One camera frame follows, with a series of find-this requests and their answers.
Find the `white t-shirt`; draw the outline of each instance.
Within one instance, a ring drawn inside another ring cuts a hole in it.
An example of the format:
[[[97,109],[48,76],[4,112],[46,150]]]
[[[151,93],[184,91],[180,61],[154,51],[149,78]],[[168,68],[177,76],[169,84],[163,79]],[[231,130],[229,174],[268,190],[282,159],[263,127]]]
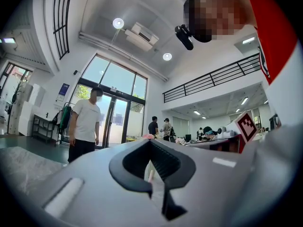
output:
[[[100,109],[87,99],[79,100],[72,109],[78,114],[75,139],[95,142],[95,126],[101,121]]]

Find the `computer monitor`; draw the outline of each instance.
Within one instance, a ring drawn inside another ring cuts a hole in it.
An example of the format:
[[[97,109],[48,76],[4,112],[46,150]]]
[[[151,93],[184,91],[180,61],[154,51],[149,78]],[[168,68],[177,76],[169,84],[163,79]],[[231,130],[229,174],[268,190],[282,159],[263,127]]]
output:
[[[191,140],[191,134],[186,134],[185,135],[185,141],[189,142]]]

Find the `balcony railing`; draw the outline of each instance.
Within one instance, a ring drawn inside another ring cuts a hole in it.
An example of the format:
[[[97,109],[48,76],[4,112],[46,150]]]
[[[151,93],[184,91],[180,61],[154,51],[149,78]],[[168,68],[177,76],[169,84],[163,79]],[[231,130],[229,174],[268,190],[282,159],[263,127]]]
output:
[[[164,92],[164,103],[235,80],[260,69],[259,53],[257,53]]]

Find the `black camera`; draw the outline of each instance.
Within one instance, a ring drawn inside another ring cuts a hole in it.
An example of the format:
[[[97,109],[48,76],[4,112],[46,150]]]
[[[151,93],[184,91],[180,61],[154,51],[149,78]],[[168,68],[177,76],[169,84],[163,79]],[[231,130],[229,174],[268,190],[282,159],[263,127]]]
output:
[[[184,44],[184,46],[191,51],[194,48],[193,42],[190,37],[191,33],[188,31],[185,25],[177,26],[175,28],[177,38]]]

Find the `black hair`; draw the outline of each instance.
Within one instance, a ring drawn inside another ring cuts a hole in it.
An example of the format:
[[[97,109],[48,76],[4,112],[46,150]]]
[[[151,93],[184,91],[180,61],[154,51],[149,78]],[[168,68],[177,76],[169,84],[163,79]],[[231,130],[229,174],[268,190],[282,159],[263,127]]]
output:
[[[93,87],[90,93],[92,92],[97,92],[97,96],[103,96],[103,90],[99,87]]]
[[[209,131],[212,131],[213,129],[209,126],[206,126],[204,129],[203,129],[203,134],[209,132]]]

